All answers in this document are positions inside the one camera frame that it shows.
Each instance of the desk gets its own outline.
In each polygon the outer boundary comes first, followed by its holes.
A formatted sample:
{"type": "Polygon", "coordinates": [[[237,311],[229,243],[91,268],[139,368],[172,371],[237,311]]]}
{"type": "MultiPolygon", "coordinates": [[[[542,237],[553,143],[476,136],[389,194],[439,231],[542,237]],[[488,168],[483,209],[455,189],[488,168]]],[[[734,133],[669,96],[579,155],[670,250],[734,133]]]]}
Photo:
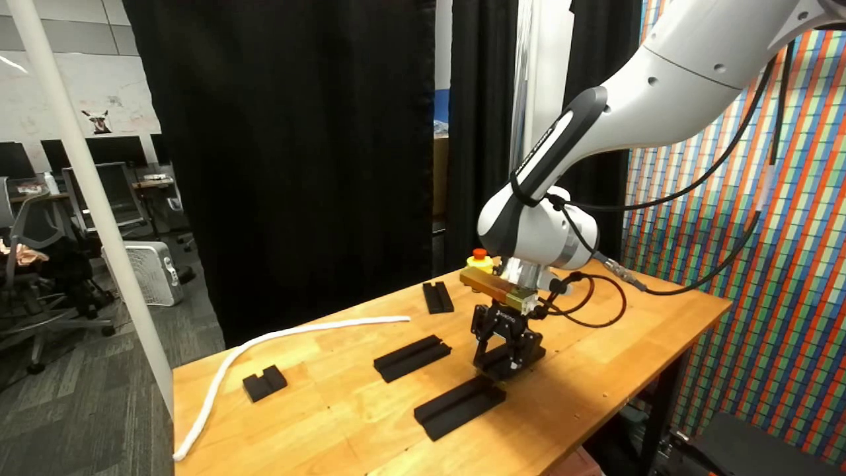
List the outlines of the desk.
{"type": "Polygon", "coordinates": [[[168,215],[168,196],[173,196],[176,182],[172,177],[167,180],[138,180],[135,185],[135,196],[143,205],[151,229],[152,229],[152,238],[160,238],[160,223],[167,225],[167,234],[180,231],[168,215]]]}
{"type": "MultiPolygon", "coordinates": [[[[270,341],[246,353],[226,374],[217,408],[192,452],[173,465],[187,473],[542,473],[555,457],[575,449],[615,416],[639,390],[666,371],[729,301],[706,293],[656,299],[626,287],[629,312],[602,330],[567,320],[540,320],[548,354],[500,385],[508,401],[476,422],[431,442],[413,410],[447,390],[471,381],[471,316],[487,304],[458,280],[442,276],[455,312],[429,316],[421,287],[321,317],[410,316],[413,323],[347,328],[270,341]],[[451,354],[382,385],[372,360],[435,333],[451,354]],[[249,402],[240,378],[278,365],[288,387],[249,402]]],[[[586,283],[575,283],[557,304],[575,304],[586,283]]],[[[607,320],[618,297],[596,283],[579,317],[607,320]]],[[[224,353],[173,371],[173,444],[183,442],[224,353]]]]}
{"type": "Polygon", "coordinates": [[[11,192],[7,194],[7,201],[12,205],[12,208],[20,208],[25,200],[60,200],[60,201],[66,201],[68,200],[68,194],[45,194],[45,192],[37,192],[37,194],[17,194],[17,192],[11,192]]]}

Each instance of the white pillar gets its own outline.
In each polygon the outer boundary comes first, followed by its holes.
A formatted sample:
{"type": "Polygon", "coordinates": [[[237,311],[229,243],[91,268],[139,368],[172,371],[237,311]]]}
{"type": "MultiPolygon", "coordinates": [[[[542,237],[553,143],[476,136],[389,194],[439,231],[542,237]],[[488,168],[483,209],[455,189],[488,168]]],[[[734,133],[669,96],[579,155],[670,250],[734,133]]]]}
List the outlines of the white pillar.
{"type": "Polygon", "coordinates": [[[11,17],[17,28],[25,55],[33,66],[33,75],[39,78],[45,96],[52,103],[52,111],[60,123],[62,148],[66,148],[68,161],[73,168],[73,177],[78,180],[82,196],[85,196],[90,215],[94,219],[109,268],[110,268],[113,280],[121,291],[121,299],[127,301],[139,348],[143,348],[147,365],[152,371],[152,378],[159,385],[163,408],[172,416],[173,405],[172,405],[168,362],[167,362],[163,348],[159,341],[151,311],[147,311],[147,304],[139,293],[138,278],[132,274],[132,266],[128,266],[121,234],[115,229],[115,219],[110,215],[102,182],[101,182],[97,169],[91,164],[91,156],[88,151],[78,123],[73,116],[68,90],[60,82],[45,28],[41,28],[31,0],[7,0],[7,8],[11,8],[11,17]]]}
{"type": "Polygon", "coordinates": [[[530,0],[530,51],[526,59],[526,127],[518,161],[542,141],[563,111],[570,65],[574,13],[563,0],[530,0]]]}

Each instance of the black holder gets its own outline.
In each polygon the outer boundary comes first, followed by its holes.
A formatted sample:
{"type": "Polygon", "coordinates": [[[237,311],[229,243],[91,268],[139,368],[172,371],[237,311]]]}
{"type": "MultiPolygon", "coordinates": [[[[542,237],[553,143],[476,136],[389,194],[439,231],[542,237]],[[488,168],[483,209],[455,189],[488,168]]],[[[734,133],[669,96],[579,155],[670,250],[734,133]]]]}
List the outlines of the black holder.
{"type": "Polygon", "coordinates": [[[414,422],[423,427],[429,440],[435,442],[500,402],[504,402],[504,393],[487,375],[476,375],[472,381],[414,408],[414,422]]]}
{"type": "Polygon", "coordinates": [[[423,299],[426,299],[429,316],[455,312],[455,304],[443,280],[423,283],[423,299]]]}
{"type": "Polygon", "coordinates": [[[439,337],[429,337],[421,341],[413,341],[401,349],[394,349],[390,354],[382,354],[372,360],[372,368],[382,381],[397,381],[417,368],[426,368],[442,358],[448,354],[448,348],[439,337]]]}
{"type": "Polygon", "coordinates": [[[275,365],[265,368],[262,375],[254,374],[254,375],[243,378],[243,390],[250,402],[259,402],[266,395],[279,393],[284,387],[288,387],[288,381],[275,365]]]}

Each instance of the wall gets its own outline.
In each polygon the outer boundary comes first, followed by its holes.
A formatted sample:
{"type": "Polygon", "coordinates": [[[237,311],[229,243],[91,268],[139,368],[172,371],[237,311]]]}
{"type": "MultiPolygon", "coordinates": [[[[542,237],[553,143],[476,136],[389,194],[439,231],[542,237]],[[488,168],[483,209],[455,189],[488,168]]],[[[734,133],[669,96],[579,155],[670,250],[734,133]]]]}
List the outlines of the wall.
{"type": "MultiPolygon", "coordinates": [[[[121,0],[33,0],[78,127],[91,136],[91,116],[109,111],[110,136],[138,136],[155,164],[151,136],[159,120],[147,82],[135,55],[135,40],[121,0]]],[[[31,168],[47,169],[39,141],[60,137],[52,108],[37,82],[7,5],[0,0],[0,143],[24,143],[31,168]]]]}
{"type": "MultiPolygon", "coordinates": [[[[644,4],[644,29],[663,0],[644,4]]],[[[846,34],[797,37],[774,185],[751,246],[706,291],[734,301],[689,354],[674,423],[689,435],[729,414],[846,471],[846,34]]],[[[776,75],[733,160],[693,196],[626,218],[629,268],[689,283],[751,219],[771,141],[776,75]]],[[[629,205],[680,192],[727,145],[738,99],[698,137],[633,151],[629,205]]]]}

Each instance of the black curtain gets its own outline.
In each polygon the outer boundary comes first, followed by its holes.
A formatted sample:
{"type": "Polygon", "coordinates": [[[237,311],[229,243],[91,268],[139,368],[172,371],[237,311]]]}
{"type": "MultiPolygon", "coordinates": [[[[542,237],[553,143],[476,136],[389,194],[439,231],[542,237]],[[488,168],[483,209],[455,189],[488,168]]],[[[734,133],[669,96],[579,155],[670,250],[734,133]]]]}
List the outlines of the black curtain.
{"type": "Polygon", "coordinates": [[[518,0],[451,4],[447,268],[479,246],[479,211],[508,180],[514,21],[518,0]]]}
{"type": "Polygon", "coordinates": [[[429,276],[431,0],[125,0],[226,345],[429,276]]]}
{"type": "MultiPolygon", "coordinates": [[[[639,42],[639,0],[574,0],[574,42],[565,78],[563,107],[582,90],[604,82],[622,69],[639,42]]],[[[623,208],[626,205],[626,151],[579,161],[561,177],[574,201],[623,208]]],[[[622,260],[622,211],[589,211],[600,225],[596,250],[622,260]]]]}

